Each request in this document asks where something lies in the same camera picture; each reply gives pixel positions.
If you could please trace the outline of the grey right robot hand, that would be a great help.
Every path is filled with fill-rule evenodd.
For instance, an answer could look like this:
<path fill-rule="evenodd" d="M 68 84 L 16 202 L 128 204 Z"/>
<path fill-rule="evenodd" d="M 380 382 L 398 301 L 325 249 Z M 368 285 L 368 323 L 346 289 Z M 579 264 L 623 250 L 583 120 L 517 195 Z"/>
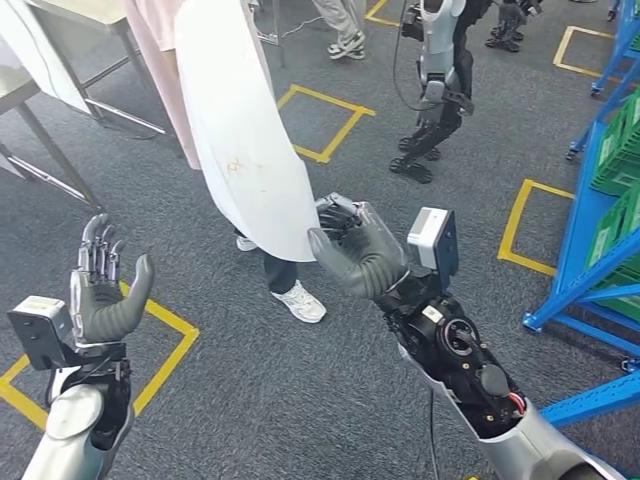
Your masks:
<path fill-rule="evenodd" d="M 315 208 L 319 226 L 307 232 L 312 253 L 346 291 L 376 299 L 410 273 L 402 247 L 371 203 L 334 192 Z"/>

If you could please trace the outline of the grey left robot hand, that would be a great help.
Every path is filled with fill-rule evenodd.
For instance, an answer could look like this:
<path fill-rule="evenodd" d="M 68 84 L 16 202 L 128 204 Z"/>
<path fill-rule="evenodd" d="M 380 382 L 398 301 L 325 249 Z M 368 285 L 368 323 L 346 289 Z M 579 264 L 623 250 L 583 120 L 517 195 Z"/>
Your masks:
<path fill-rule="evenodd" d="M 85 226 L 77 266 L 70 277 L 69 310 L 78 346 L 118 342 L 142 321 L 155 277 L 155 266 L 148 254 L 138 257 L 135 278 L 124 295 L 119 287 L 123 248 L 106 213 L 95 215 Z"/>

